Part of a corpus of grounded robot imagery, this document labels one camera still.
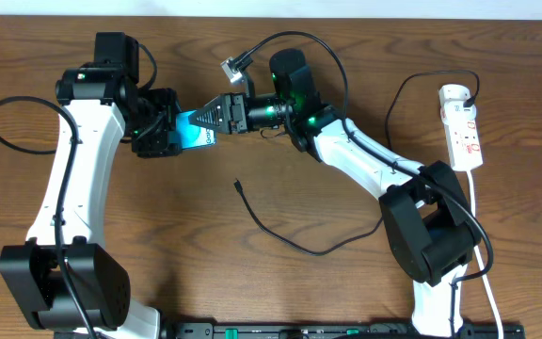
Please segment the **Galaxy S25 smartphone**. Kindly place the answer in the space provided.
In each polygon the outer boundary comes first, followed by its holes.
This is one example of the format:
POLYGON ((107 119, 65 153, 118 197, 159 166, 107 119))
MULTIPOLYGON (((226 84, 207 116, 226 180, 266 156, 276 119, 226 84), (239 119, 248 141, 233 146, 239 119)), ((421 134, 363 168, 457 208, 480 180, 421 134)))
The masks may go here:
POLYGON ((195 110, 181 112, 176 118, 176 128, 182 149, 190 150, 215 146, 215 131, 192 124, 189 117, 193 113, 195 113, 195 110))

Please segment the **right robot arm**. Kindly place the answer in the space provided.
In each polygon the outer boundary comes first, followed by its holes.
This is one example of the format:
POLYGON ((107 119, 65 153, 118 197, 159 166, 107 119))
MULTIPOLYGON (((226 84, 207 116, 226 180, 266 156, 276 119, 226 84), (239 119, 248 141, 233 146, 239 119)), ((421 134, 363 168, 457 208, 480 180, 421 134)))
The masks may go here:
POLYGON ((220 134, 283 126, 300 152, 340 170, 378 199, 391 253, 414 285, 412 325, 421 335, 454 337, 463 329, 462 282, 473 248, 486 234, 470 211, 454 171, 425 166, 367 137, 322 101, 302 51, 284 49, 269 61, 275 91, 215 97, 189 118, 220 134))

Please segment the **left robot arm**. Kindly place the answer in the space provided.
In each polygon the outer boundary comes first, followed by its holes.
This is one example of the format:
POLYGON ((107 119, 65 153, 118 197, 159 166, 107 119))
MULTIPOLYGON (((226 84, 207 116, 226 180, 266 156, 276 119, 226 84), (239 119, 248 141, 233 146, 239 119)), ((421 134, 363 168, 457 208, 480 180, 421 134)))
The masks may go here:
POLYGON ((169 338, 163 314, 132 296, 128 272, 105 248, 104 214, 117 148, 141 158, 177 155, 182 141, 172 89, 139 80, 145 47, 100 32, 94 58, 65 71, 52 109, 59 133, 46 193, 0 273, 27 324, 58 338, 169 338))

